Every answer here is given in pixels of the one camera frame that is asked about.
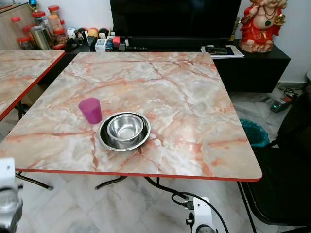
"pink plastic cup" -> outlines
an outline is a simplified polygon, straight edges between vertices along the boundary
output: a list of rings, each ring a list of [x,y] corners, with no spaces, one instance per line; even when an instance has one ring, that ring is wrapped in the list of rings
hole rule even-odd
[[[90,124],[97,124],[103,119],[101,103],[96,98],[88,98],[79,103],[79,109]]]

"teal bin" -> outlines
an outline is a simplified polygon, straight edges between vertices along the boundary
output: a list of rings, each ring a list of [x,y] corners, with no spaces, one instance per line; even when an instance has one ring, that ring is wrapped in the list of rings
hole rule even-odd
[[[240,119],[249,143],[253,147],[265,147],[270,143],[268,133],[259,125],[250,120]]]

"red ganesha statue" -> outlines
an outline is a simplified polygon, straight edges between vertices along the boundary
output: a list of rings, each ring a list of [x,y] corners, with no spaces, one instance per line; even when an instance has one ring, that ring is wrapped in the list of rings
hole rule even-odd
[[[285,23],[282,9],[287,0],[251,0],[241,20],[240,47],[247,52],[269,52],[273,48],[273,36],[278,35]]]

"floor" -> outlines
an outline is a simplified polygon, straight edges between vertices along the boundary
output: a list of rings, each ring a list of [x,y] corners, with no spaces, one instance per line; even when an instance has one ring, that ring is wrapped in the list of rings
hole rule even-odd
[[[281,96],[272,94],[229,93],[240,118],[261,125],[276,138],[288,110],[274,114],[269,107]],[[17,123],[16,110],[0,123],[0,141]],[[94,186],[115,176],[24,173],[54,186],[53,191],[17,179],[24,184],[23,216],[17,233],[188,233],[185,219],[189,211],[174,204],[171,195],[151,186],[142,177],[94,190]],[[251,233],[252,228],[236,182],[164,179],[160,183],[179,191],[207,196],[223,216],[230,233]],[[213,213],[219,233],[224,229]],[[254,217],[258,233],[277,233],[292,227],[266,225]]]

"black chair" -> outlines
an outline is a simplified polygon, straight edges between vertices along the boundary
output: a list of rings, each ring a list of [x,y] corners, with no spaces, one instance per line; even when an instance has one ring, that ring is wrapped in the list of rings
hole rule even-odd
[[[293,104],[277,139],[253,151],[262,179],[238,183],[253,231],[248,205],[266,224],[302,227],[287,233],[311,232],[311,86]]]

